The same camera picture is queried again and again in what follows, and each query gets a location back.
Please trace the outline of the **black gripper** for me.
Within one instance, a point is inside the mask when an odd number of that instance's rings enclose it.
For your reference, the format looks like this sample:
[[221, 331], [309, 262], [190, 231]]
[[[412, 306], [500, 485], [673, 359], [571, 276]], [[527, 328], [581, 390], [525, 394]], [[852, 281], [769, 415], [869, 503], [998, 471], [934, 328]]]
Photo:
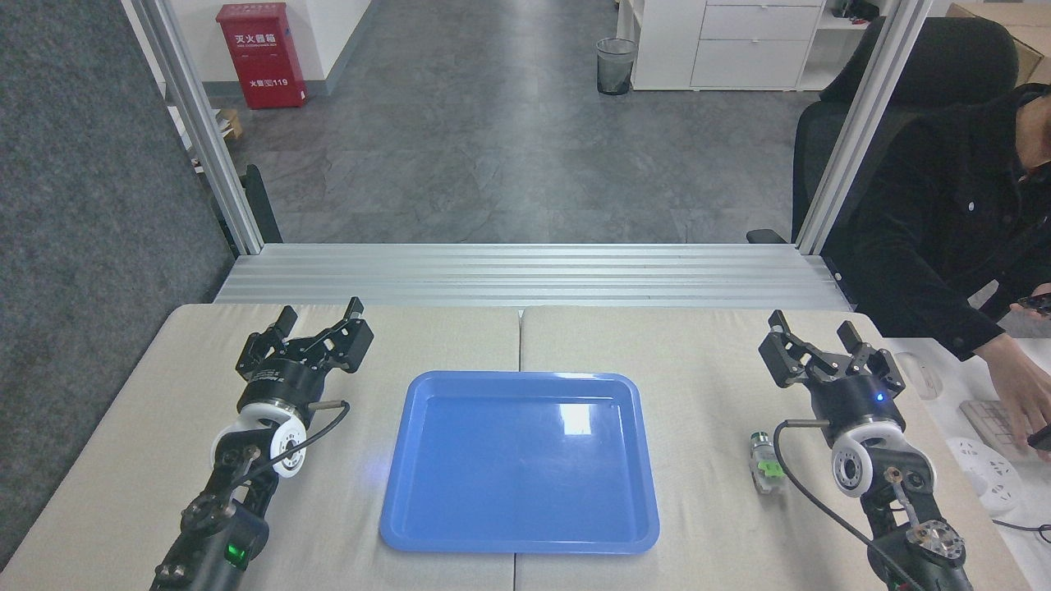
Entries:
[[352, 298], [337, 324], [309, 337], [300, 346], [300, 362], [267, 358], [285, 351], [285, 341], [298, 319], [291, 306], [284, 306], [277, 321], [265, 332], [248, 337], [236, 360], [236, 371], [246, 381], [236, 409], [262, 401], [280, 401], [304, 409], [320, 401], [328, 370], [357, 373], [373, 341], [371, 328], [360, 317], [364, 309], [360, 298]]
[[[767, 324], [769, 333], [758, 351], [774, 384], [781, 388], [807, 384], [811, 378], [808, 368], [819, 368], [826, 373], [823, 352], [792, 334], [783, 311], [775, 309]], [[882, 420], [889, 420], [898, 430], [904, 430], [907, 423], [897, 410], [894, 398], [903, 392], [905, 384], [891, 353], [862, 341], [849, 321], [838, 327], [837, 335], [849, 354], [843, 365], [846, 378], [810, 381], [815, 417], [827, 422], [821, 429], [822, 434], [842, 435], [857, 426]]]

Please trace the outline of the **person's left hand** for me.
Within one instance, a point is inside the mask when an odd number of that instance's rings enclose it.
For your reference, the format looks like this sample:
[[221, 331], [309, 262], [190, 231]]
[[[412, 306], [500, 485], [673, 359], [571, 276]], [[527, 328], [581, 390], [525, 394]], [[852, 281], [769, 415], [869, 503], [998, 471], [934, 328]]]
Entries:
[[1035, 288], [1031, 295], [1025, 295], [1009, 305], [1011, 313], [1024, 314], [1027, 318], [1049, 321], [1050, 318], [1050, 284], [1044, 283]]

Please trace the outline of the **person's right hand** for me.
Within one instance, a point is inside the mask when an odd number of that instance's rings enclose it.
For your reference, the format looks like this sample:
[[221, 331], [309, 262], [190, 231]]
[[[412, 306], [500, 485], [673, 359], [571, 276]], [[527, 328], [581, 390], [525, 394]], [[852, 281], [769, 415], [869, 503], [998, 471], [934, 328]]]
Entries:
[[1008, 416], [1014, 446], [1028, 447], [1028, 435], [1039, 433], [1049, 425], [1049, 374], [1009, 334], [998, 334], [987, 341], [975, 349], [975, 355], [987, 365]]

